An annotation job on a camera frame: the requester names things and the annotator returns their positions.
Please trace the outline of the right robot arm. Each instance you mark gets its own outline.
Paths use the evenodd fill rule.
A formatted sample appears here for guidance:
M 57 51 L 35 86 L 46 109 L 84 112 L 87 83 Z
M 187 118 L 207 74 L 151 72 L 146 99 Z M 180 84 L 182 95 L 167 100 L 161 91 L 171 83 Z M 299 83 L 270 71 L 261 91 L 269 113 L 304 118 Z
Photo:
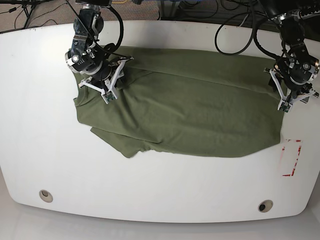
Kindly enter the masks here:
M 109 103 L 118 98 L 117 81 L 124 77 L 126 62 L 133 59 L 116 53 L 124 37 L 124 23 L 110 0 L 77 0 L 76 3 L 83 5 L 79 12 L 67 4 L 75 14 L 75 20 L 72 45 L 65 54 L 65 61 L 73 73 L 82 77 L 79 88 L 93 89 L 100 93 L 105 103 Z M 101 8 L 111 11 L 119 22 L 117 43 L 104 47 L 98 44 L 104 28 Z

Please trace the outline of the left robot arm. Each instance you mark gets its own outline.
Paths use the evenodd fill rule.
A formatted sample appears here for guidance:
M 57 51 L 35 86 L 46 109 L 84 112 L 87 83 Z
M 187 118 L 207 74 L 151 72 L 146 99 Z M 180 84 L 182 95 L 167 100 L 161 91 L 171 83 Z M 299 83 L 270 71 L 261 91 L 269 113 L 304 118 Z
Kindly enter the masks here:
M 243 53 L 254 42 L 262 53 L 275 60 L 273 68 L 264 71 L 270 74 L 269 85 L 279 93 L 278 110 L 288 112 L 296 102 L 307 103 L 309 97 L 319 97 L 312 82 L 320 73 L 320 61 L 307 49 L 302 21 L 319 16 L 320 3 L 314 0 L 261 0 L 259 4 L 263 12 L 262 18 L 257 20 L 254 2 L 246 3 L 248 11 L 245 15 L 252 17 L 252 30 L 247 44 L 236 54 Z M 258 30 L 267 21 L 279 30 L 281 55 L 266 50 L 258 41 Z

